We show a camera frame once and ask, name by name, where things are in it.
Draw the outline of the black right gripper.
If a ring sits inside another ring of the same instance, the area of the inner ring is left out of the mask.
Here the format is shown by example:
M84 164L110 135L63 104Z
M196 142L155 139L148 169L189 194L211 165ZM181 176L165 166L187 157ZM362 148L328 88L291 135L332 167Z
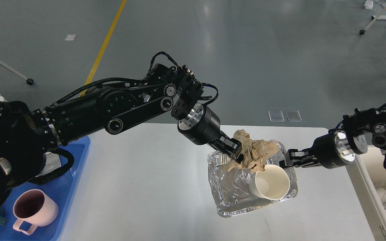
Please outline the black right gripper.
M279 166L286 168L310 168L323 166L328 169L351 165L355 162L356 154L349 146L345 132L333 132L315 139L309 149L289 149L286 159L279 162Z

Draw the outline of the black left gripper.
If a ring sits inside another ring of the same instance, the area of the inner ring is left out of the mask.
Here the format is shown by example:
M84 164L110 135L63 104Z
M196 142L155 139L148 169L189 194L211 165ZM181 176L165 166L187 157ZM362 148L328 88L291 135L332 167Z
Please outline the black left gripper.
M220 129L219 117L206 105L195 104L186 118L178 122L178 131L196 145L210 146L233 160L242 152L242 143L229 138Z

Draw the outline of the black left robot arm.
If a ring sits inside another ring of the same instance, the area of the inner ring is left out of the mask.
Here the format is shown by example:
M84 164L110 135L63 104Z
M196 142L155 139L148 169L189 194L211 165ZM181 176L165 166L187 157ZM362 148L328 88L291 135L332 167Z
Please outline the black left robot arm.
M241 163L241 142L221 131L219 117L208 107L218 95L203 96L204 87L216 87L197 80L168 53L159 55L173 66L155 64L153 56L142 79L93 81L43 109L0 101L0 206L25 182L43 184L65 174L74 157L60 146L102 129L117 135L168 111L191 142Z

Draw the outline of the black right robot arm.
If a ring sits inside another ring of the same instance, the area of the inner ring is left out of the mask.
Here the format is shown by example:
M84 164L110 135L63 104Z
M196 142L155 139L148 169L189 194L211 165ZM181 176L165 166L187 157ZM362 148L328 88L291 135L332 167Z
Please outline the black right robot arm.
M384 156L386 170L386 103L378 108L360 111L343 116L336 128L317 137L310 148L289 149L285 159L279 162L281 168L317 167L328 169L348 166L354 163L357 155L368 151L365 134L372 135L372 144Z

